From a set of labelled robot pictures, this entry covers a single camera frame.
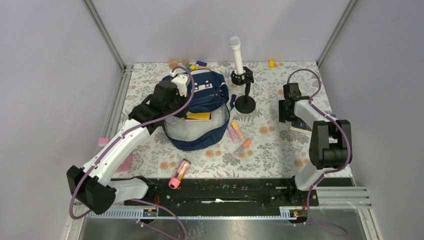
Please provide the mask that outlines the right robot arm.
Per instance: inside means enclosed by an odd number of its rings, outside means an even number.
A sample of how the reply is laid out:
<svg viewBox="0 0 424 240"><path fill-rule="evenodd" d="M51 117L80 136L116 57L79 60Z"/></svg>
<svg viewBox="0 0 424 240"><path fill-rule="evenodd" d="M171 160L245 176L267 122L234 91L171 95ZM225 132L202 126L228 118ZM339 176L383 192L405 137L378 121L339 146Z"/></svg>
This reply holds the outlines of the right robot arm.
<svg viewBox="0 0 424 240"><path fill-rule="evenodd" d="M352 131L348 120L337 119L302 95L298 83L283 85L283 100L278 102L279 122L303 121L310 129L309 163L292 178L287 201L301 205L308 191L327 173L344 169L352 161Z"/></svg>

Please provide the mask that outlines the navy blue student backpack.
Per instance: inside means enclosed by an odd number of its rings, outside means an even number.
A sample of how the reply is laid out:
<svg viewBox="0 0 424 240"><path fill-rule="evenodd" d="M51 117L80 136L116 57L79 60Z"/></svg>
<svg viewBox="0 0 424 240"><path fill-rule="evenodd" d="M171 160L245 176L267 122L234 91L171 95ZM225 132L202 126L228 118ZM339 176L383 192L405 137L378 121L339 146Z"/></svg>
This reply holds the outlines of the navy blue student backpack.
<svg viewBox="0 0 424 240"><path fill-rule="evenodd" d="M198 69L191 72L194 96L188 105L189 113L210 113L210 120L196 121L182 118L166 122L163 130L170 142L182 151L197 151L217 144L224 136L230 121L227 103L230 95L222 74Z"/></svg>

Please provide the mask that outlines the yellow book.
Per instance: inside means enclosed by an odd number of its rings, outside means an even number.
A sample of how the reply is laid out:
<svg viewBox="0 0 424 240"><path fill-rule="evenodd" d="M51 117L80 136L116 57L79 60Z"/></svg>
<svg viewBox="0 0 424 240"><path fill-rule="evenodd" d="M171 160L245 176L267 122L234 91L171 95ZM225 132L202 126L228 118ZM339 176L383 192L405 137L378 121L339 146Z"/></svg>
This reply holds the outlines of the yellow book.
<svg viewBox="0 0 424 240"><path fill-rule="evenodd" d="M211 112L189 112L185 120L187 121L210 121L212 119L212 113Z"/></svg>

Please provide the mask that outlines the dark blue book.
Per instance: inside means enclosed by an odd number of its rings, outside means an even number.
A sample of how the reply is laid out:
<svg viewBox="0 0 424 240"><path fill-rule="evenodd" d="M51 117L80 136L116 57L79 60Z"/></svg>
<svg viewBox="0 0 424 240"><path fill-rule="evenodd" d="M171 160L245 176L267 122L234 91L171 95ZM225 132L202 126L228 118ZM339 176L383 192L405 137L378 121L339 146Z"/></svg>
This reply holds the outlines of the dark blue book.
<svg viewBox="0 0 424 240"><path fill-rule="evenodd" d="M326 116L329 116L333 120L337 120L337 118L333 114L328 113ZM318 114L317 120L331 122L328 118L326 118L325 116L321 114ZM296 119L293 119L293 121L291 121L289 130L306 134L306 135L312 135L312 128L307 124L307 122L304 122L303 119L300 117L296 117Z"/></svg>

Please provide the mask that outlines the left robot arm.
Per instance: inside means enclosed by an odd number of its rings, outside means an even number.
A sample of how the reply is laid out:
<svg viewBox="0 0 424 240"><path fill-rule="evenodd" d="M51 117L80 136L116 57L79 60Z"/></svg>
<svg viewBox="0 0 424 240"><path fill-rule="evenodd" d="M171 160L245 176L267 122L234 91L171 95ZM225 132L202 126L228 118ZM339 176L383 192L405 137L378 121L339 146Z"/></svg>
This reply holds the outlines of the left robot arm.
<svg viewBox="0 0 424 240"><path fill-rule="evenodd" d="M139 105L128 114L128 119L110 142L82 167L71 166L66 177L72 195L69 215L73 213L75 201L79 201L97 215L104 213L113 204L137 199L148 206L155 200L155 192L142 179L113 180L112 177L129 156L143 141L148 139L156 128L163 125L171 116L183 117L194 89L191 80L177 77L170 81L160 81Z"/></svg>

